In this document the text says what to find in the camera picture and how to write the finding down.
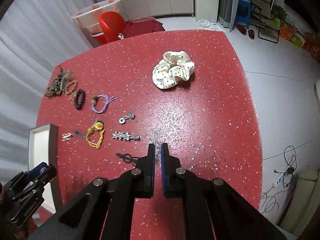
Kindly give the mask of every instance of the white scrunchie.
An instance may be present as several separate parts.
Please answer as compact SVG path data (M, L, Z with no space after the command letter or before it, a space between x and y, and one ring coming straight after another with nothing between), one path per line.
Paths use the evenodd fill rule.
M160 89L174 87L180 80L188 81L195 70L195 63L184 51L167 51L155 66L152 80Z

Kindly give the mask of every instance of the open box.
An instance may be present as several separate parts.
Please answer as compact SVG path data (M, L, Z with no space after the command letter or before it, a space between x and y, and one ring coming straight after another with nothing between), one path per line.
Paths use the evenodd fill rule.
M51 123L37 126L29 133L29 170L41 162L57 168L58 126ZM58 175L44 187L42 207L54 214L62 205Z

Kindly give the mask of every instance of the black hair tie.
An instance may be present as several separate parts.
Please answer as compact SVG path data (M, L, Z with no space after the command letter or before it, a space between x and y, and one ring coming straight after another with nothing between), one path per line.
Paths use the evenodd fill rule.
M84 105L85 92L82 89L79 89L74 98L74 104L76 109L81 110Z

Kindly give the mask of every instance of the yellow hair tie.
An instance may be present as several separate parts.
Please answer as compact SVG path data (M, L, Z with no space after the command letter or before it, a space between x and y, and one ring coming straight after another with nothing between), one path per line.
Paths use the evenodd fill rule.
M100 133L100 138L99 138L99 141L97 143L94 143L94 142L89 140L89 135L93 133L93 129L98 130L99 133ZM104 131L105 131L105 129L103 128L103 121L97 120L97 121L95 121L95 123L90 128L87 129L87 134L85 136L85 140L88 142L88 144L91 147L99 148L101 143L102 143L102 140L103 140Z

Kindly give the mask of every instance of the red bucket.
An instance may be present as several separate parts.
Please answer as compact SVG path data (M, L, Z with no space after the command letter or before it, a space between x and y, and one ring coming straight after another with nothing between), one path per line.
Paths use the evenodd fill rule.
M96 33L96 34L91 34L91 37L95 38L101 45L108 43L106 37L103 34L103 32Z

